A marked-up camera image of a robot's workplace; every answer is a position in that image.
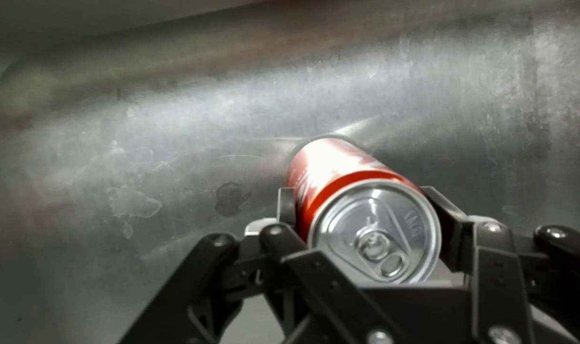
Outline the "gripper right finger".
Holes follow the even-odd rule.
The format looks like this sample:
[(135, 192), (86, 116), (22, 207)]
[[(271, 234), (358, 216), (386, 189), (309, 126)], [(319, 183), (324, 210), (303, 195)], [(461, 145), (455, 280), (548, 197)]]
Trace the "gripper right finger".
[(440, 259), (469, 277), (471, 333), (481, 344), (545, 344), (531, 305), (580, 343), (580, 232), (541, 225), (531, 236), (493, 218), (467, 215), (423, 186), (441, 228)]

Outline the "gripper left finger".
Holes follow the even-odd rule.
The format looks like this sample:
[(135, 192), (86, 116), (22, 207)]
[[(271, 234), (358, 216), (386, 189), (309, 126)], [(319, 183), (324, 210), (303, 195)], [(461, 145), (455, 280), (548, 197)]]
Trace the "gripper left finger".
[(294, 189), (277, 217), (237, 239), (200, 239), (119, 344), (219, 344), (244, 299), (263, 295), (281, 344), (405, 344), (401, 329), (319, 250), (294, 232)]

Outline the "red soda can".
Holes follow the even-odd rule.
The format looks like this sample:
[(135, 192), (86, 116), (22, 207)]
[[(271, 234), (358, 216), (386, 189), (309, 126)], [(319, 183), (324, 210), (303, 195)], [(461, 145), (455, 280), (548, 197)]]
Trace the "red soda can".
[(296, 231), (353, 282), (426, 281), (441, 251), (441, 224), (425, 194), (355, 144), (324, 136), (288, 164)]

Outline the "stainless steel sink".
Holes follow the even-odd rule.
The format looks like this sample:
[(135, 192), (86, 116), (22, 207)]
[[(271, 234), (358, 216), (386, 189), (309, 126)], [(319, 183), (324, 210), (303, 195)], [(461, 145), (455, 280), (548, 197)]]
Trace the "stainless steel sink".
[(0, 344), (116, 344), (327, 134), (580, 230), (580, 0), (0, 0)]

